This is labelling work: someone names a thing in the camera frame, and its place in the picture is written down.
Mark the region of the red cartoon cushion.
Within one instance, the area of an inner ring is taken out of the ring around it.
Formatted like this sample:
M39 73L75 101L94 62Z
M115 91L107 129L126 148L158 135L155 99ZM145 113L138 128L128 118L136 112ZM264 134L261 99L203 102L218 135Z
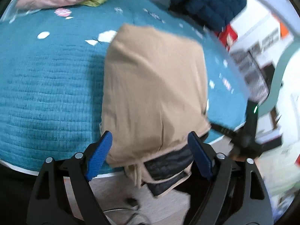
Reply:
M230 51L230 48L238 39L238 34L233 29L231 24L228 24L226 27L224 27L221 32L215 31L214 34L218 37L219 41L227 51Z

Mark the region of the teal quilted bed mat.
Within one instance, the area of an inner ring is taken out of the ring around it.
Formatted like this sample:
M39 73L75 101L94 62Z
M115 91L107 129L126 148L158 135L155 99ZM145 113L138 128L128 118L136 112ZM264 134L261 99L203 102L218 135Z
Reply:
M50 9L1 23L1 160L38 171L45 158L69 158L98 139L109 44L90 41L124 23L198 41L208 74L209 119L230 128L244 122L249 92L213 34L149 0L70 10L69 20Z

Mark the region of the tan padded jacket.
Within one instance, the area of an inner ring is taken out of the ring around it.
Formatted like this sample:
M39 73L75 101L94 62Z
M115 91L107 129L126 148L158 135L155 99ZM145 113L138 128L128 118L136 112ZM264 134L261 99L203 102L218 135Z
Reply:
M105 57L101 129L112 133L107 163L156 198L186 181L188 134L206 135L202 45L150 26L124 24Z

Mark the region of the navy and yellow puffer jacket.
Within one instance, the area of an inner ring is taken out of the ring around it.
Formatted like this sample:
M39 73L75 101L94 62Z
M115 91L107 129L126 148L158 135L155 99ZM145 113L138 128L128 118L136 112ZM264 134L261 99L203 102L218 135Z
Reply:
M221 32L245 8L247 0L170 0L169 10Z

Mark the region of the round table with checked cloth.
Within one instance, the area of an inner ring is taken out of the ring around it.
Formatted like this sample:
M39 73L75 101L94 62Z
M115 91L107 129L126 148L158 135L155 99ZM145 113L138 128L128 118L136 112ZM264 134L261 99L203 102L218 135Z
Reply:
M250 91L250 100L263 103L269 95L269 88L262 71L250 52L237 50L230 53Z

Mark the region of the mint green bunk bed frame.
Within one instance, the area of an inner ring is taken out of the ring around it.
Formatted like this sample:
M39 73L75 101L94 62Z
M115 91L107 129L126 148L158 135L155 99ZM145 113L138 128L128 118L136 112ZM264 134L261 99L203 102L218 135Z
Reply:
M298 50L299 37L296 37L294 41L284 50L284 52L278 60L271 82L269 95L266 98L266 100L258 106L258 117L266 115L267 113L272 111L272 109L276 106L285 69L290 59Z

